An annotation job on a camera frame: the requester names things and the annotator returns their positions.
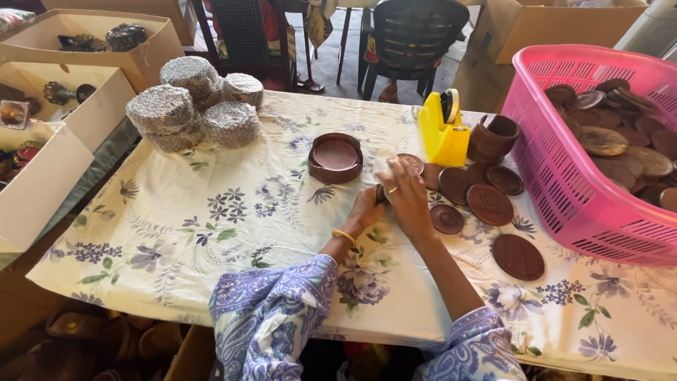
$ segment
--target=bangle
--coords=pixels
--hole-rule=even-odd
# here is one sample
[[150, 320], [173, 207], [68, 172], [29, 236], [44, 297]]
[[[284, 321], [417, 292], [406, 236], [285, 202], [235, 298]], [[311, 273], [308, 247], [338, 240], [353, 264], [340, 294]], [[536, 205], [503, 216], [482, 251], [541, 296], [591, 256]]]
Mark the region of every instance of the bangle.
[[343, 230], [332, 230], [332, 237], [336, 237], [336, 235], [342, 235], [350, 240], [350, 242], [353, 243], [351, 247], [357, 246], [357, 241], [348, 233], [346, 233]]

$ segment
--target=blue paisley sleeve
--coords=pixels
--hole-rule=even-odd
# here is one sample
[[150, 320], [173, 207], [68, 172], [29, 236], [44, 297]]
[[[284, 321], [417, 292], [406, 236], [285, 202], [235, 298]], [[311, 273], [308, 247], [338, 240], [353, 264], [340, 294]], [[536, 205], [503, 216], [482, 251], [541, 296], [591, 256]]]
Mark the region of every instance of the blue paisley sleeve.
[[338, 274], [321, 254], [298, 267], [221, 276], [209, 310], [224, 381], [300, 380], [297, 359], [327, 317]]
[[465, 314], [452, 324], [443, 344], [425, 352], [430, 361], [416, 370], [415, 380], [526, 381], [512, 354], [510, 330], [489, 307]]

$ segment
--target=floral tablecloth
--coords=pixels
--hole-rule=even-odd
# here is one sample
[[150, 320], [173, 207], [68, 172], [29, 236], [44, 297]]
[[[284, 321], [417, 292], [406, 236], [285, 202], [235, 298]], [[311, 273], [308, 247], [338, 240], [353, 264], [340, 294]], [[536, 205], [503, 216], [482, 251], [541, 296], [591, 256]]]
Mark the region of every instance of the floral tablecloth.
[[[210, 325], [207, 302], [224, 272], [283, 268], [313, 256], [374, 184], [382, 146], [426, 157], [417, 106], [267, 92], [257, 141], [234, 151], [201, 146], [162, 155], [141, 142], [74, 224], [28, 274], [40, 286], [108, 308]], [[464, 124], [481, 116], [463, 113]], [[345, 132], [365, 166], [349, 184], [307, 172], [314, 137]], [[504, 165], [515, 170], [510, 157]], [[443, 240], [488, 306], [513, 332], [520, 361], [636, 378], [677, 379], [677, 271], [618, 265], [562, 248], [542, 231], [529, 195], [511, 197], [512, 223], [466, 226]], [[431, 206], [448, 203], [429, 193]], [[530, 240], [545, 275], [503, 273], [491, 243]], [[319, 337], [424, 346], [451, 321], [420, 256], [386, 214], [341, 265]]]

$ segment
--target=woman's hand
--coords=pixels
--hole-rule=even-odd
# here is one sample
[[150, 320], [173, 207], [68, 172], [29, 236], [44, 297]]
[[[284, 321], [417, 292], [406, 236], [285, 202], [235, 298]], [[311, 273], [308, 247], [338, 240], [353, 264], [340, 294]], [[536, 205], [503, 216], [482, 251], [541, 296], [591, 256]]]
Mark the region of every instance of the woman's hand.
[[[388, 166], [393, 171], [392, 176], [381, 172], [374, 175], [383, 183], [399, 228], [414, 245], [422, 239], [434, 237], [423, 179], [405, 161], [388, 159]], [[395, 187], [397, 190], [388, 193]]]
[[341, 230], [357, 239], [365, 229], [378, 222], [383, 212], [385, 206], [376, 204], [376, 186], [361, 189]]

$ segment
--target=plastic basket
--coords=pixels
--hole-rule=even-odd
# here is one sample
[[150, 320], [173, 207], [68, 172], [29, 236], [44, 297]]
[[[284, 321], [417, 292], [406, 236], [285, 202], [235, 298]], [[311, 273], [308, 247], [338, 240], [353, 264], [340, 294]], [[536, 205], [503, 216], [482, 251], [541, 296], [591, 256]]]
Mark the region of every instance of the plastic basket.
[[614, 262], [677, 265], [677, 214], [650, 205], [606, 179], [552, 107], [543, 89], [576, 92], [623, 78], [652, 100], [654, 115], [677, 126], [677, 65], [589, 45], [539, 45], [512, 58], [515, 78], [502, 114], [522, 129], [512, 154], [543, 225], [562, 246]]

